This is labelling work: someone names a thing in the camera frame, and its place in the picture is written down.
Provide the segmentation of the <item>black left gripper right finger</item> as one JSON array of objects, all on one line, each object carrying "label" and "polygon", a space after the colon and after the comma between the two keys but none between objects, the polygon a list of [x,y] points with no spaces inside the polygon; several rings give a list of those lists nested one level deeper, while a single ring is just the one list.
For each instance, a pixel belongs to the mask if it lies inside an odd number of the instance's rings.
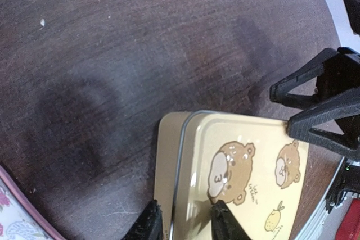
[{"label": "black left gripper right finger", "polygon": [[211,208],[211,236],[213,240],[251,240],[222,200]]}]

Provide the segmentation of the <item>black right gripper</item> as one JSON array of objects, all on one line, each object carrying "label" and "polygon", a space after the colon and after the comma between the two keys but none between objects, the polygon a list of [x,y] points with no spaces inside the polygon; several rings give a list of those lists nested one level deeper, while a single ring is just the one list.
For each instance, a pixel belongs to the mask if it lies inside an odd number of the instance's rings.
[{"label": "black right gripper", "polygon": [[[308,91],[315,79],[317,94]],[[309,62],[271,85],[271,102],[304,110],[290,118],[289,137],[342,156],[359,155],[359,53],[325,48]],[[341,134],[318,126],[334,121]]]}]

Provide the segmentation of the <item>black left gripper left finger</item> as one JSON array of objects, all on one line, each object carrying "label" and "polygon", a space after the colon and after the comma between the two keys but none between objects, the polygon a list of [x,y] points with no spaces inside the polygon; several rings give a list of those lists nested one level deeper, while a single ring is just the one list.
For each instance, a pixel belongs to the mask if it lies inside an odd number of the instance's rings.
[{"label": "black left gripper left finger", "polygon": [[153,199],[144,208],[122,240],[162,240],[163,217],[158,201]]}]

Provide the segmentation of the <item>beige bear tin lid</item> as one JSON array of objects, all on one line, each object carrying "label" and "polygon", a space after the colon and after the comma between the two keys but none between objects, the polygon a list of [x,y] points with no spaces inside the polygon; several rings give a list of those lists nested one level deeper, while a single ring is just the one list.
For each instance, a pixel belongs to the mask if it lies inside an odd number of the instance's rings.
[{"label": "beige bear tin lid", "polygon": [[211,239],[210,210],[223,201],[251,239],[289,239],[303,189],[309,144],[287,123],[195,112],[179,141],[170,239]]}]

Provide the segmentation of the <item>beige bear tin box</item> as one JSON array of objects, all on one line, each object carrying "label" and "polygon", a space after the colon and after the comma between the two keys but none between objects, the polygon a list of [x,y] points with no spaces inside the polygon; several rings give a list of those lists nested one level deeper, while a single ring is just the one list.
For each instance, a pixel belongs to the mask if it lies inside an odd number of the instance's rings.
[{"label": "beige bear tin box", "polygon": [[162,211],[163,236],[170,237],[170,222],[182,126],[189,112],[172,112],[159,123],[155,166],[154,199]]}]

